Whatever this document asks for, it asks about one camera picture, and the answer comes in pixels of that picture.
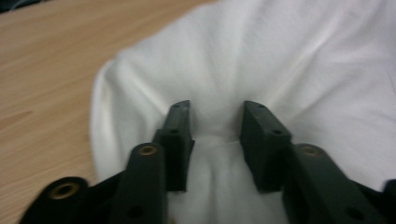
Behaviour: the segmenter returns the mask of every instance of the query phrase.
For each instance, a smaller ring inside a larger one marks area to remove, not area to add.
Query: white fabric
[[[92,151],[100,179],[149,142],[168,107],[191,100],[189,191],[177,223],[287,223],[259,194],[238,134],[245,100],[267,105],[294,143],[328,151],[374,189],[396,177],[396,2],[221,1],[196,8],[99,72]]]

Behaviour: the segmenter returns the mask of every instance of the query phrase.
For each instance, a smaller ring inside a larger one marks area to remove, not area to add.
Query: wood grain surface
[[[0,223],[48,183],[95,184],[92,82],[121,49],[207,0],[54,0],[0,15]]]

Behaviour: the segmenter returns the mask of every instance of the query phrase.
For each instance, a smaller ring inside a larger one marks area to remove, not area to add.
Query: black mechanical part
[[[242,122],[241,145],[255,185],[259,191],[283,190],[290,223],[396,223],[395,182],[383,193],[352,182],[323,149],[293,145],[263,105],[245,102]]]
[[[194,143],[189,111],[188,101],[172,105],[163,129],[154,137],[155,143],[135,147],[123,172],[90,188],[79,177],[49,184],[27,209],[21,223],[167,223],[166,191],[185,191],[187,185]],[[167,172],[165,160],[170,167],[176,164],[174,170]],[[173,183],[172,188],[166,187],[167,181]]]
[[[240,143],[259,191],[280,190],[291,134],[264,105],[245,101]]]
[[[162,129],[153,139],[165,149],[166,189],[186,191],[187,174],[194,140],[190,133],[190,101],[170,107]]]
[[[285,159],[283,203],[290,223],[386,223],[323,149],[290,146]]]
[[[157,144],[142,144],[132,151],[121,176],[108,223],[166,222],[164,151]]]
[[[48,185],[21,223],[166,223],[166,191],[186,190],[194,144],[189,110],[188,101],[173,105],[153,143],[131,152],[125,171],[90,188],[79,177]],[[388,181],[383,192],[369,189],[347,179],[323,149],[295,146],[290,139],[265,106],[245,102],[245,160],[259,191],[283,190],[290,223],[396,223],[396,180]]]
[[[88,183],[79,177],[65,177],[49,184],[30,205],[21,224],[74,224],[84,213]]]

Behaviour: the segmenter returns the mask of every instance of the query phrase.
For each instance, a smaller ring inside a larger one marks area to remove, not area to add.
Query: mounting hole
[[[142,147],[139,149],[139,153],[142,156],[149,156],[157,152],[156,147]]]
[[[140,206],[133,206],[131,209],[128,211],[128,217],[129,218],[138,218],[142,217],[145,212],[143,211],[143,208]]]
[[[74,182],[67,182],[55,187],[49,192],[49,197],[53,200],[61,200],[75,194],[79,189],[79,185]]]
[[[320,155],[320,151],[314,147],[301,147],[301,150],[308,156],[316,157]]]
[[[358,220],[358,221],[363,221],[363,220],[364,220],[364,214],[363,214],[361,211],[359,211],[358,209],[356,209],[356,208],[348,207],[348,208],[346,209],[346,213],[347,213],[350,217],[352,217],[353,219],[355,219],[355,220]]]
[[[282,132],[280,130],[273,130],[274,134],[282,134]]]

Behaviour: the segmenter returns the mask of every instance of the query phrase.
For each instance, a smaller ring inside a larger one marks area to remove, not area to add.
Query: brass insert
[[[67,182],[54,188],[49,197],[53,200],[61,200],[68,198],[79,190],[79,185],[74,182]]]

